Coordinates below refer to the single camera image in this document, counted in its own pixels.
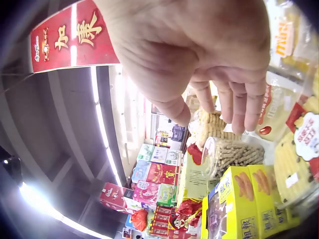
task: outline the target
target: yellow snack box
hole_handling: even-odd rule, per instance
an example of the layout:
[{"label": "yellow snack box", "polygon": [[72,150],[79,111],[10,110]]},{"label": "yellow snack box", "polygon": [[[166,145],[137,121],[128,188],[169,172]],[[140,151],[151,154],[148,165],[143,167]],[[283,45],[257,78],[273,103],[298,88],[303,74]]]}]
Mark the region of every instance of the yellow snack box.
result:
[{"label": "yellow snack box", "polygon": [[203,199],[202,239],[258,238],[256,201],[247,167],[229,167]]},{"label": "yellow snack box", "polygon": [[279,210],[274,206],[271,183],[266,176],[264,166],[248,165],[247,168],[256,201],[259,238],[267,238],[290,228],[287,211]]}]

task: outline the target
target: red banner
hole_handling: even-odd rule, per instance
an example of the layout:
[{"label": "red banner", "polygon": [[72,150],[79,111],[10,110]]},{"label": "red banner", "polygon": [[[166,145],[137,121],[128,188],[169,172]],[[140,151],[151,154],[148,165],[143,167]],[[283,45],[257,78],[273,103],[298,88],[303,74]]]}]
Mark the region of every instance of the red banner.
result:
[{"label": "red banner", "polygon": [[119,63],[103,17],[92,0],[65,8],[30,35],[33,72]]}]

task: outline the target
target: white box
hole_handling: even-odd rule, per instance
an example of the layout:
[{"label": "white box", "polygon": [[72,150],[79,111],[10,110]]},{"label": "white box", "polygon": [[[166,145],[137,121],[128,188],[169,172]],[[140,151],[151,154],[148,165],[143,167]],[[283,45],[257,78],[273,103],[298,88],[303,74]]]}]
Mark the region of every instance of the white box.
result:
[{"label": "white box", "polygon": [[168,149],[165,164],[179,166],[182,157],[182,152],[180,150]]},{"label": "white box", "polygon": [[152,153],[154,151],[154,145],[150,144],[142,144],[141,149],[138,153],[136,161],[144,160],[144,161],[150,161],[152,157]]},{"label": "white box", "polygon": [[164,164],[166,160],[167,150],[168,148],[155,147],[152,154],[151,162]]}]

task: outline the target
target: lid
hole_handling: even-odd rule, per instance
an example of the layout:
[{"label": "lid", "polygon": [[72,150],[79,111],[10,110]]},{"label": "lid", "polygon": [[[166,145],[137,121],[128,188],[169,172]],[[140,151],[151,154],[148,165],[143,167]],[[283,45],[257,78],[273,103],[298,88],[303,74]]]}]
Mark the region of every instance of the lid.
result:
[{"label": "lid", "polygon": [[213,176],[216,174],[217,160],[215,160],[215,147],[217,140],[215,137],[208,137],[203,148],[201,164],[203,165],[205,163],[207,167],[206,170],[202,172],[202,175],[207,180],[214,179]]}]

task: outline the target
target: gold chinese text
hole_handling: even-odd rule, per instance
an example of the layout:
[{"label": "gold chinese text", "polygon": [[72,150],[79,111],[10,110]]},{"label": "gold chinese text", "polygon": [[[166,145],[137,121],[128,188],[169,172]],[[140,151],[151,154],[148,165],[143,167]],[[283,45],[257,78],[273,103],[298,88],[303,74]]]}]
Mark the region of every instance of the gold chinese text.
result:
[{"label": "gold chinese text", "polygon": [[91,40],[94,39],[95,35],[99,34],[102,30],[102,27],[100,27],[100,26],[94,27],[96,20],[97,20],[97,17],[96,17],[95,12],[94,12],[90,24],[85,23],[84,20],[83,20],[82,24],[78,23],[77,36],[79,38],[80,44],[82,44],[83,42],[86,42],[86,43],[89,43],[90,45],[94,46],[94,44]]},{"label": "gold chinese text", "polygon": [[66,44],[68,40],[69,38],[65,35],[65,25],[59,27],[59,38],[58,41],[54,43],[54,48],[59,47],[59,50],[61,50],[61,47],[68,48],[68,45]]}]

